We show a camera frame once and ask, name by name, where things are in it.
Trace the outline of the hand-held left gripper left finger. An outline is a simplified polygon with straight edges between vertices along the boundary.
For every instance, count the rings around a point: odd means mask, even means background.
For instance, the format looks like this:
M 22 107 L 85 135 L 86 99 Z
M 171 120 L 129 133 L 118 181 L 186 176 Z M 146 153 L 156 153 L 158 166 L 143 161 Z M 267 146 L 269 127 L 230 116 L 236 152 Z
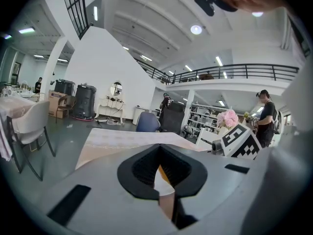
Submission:
M 123 161 L 117 169 L 120 185 L 133 197 L 158 200 L 154 189 L 156 172 L 160 166 L 159 144 L 155 144 Z

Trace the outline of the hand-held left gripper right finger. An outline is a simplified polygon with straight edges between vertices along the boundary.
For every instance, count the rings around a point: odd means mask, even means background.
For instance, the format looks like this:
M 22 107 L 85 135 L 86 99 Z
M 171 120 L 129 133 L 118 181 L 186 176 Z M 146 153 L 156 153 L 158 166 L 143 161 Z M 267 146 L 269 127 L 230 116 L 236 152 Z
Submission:
M 160 166 L 175 191 L 171 221 L 181 230 L 198 221 L 186 214 L 181 199 L 198 194 L 207 180 L 207 169 L 201 162 L 168 145 L 162 144 L 160 153 Z

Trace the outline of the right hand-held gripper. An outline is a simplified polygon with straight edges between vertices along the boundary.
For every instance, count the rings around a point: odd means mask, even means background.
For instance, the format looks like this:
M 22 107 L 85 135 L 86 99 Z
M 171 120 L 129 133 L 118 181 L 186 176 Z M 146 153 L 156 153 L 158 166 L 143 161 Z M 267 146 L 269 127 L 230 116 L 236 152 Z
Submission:
M 254 160 L 262 149 L 253 131 L 238 123 L 219 140 L 212 142 L 214 155 Z

